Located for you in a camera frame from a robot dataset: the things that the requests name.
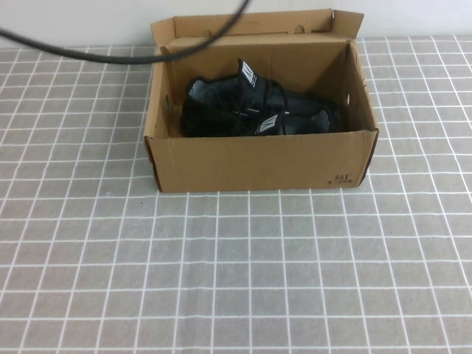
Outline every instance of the box handle hole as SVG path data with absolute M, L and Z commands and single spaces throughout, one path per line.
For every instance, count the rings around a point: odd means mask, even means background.
M 295 33 L 296 34 L 305 33 L 305 28 L 302 25 L 299 25 L 295 27 Z

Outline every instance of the shoe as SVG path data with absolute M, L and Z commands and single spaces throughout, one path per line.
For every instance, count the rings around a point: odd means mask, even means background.
M 235 76 L 198 78 L 187 90 L 181 129 L 187 137 L 330 133 L 339 111 L 332 103 L 285 90 L 243 60 Z

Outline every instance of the cardboard box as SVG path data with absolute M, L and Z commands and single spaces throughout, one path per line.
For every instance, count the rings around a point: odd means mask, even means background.
M 364 15 L 338 10 L 245 15 L 207 50 L 153 69 L 145 145 L 162 192 L 357 187 L 378 138 L 354 39 Z M 159 53 L 215 33 L 227 15 L 176 17 L 152 25 Z M 184 138 L 181 105 L 191 79 L 236 74 L 242 58 L 286 89 L 342 105 L 345 132 Z

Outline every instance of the white wall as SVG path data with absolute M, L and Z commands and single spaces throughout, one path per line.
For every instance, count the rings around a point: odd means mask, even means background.
M 0 27 L 62 46 L 149 44 L 153 21 L 229 13 L 239 1 L 0 0 Z M 472 34 L 471 0 L 253 0 L 250 11 L 327 7 L 365 13 L 360 36 Z

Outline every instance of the shoe box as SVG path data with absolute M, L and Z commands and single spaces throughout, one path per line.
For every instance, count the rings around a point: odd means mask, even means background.
M 158 54 L 202 42 L 229 17 L 175 17 L 152 24 Z M 205 51 L 154 65 L 144 140 L 159 189 L 358 187 L 378 139 L 378 122 L 355 45 L 363 17 L 338 10 L 246 14 Z M 341 129 L 292 136 L 183 137 L 179 120 L 189 82 L 234 75 L 238 58 L 286 89 L 338 103 Z

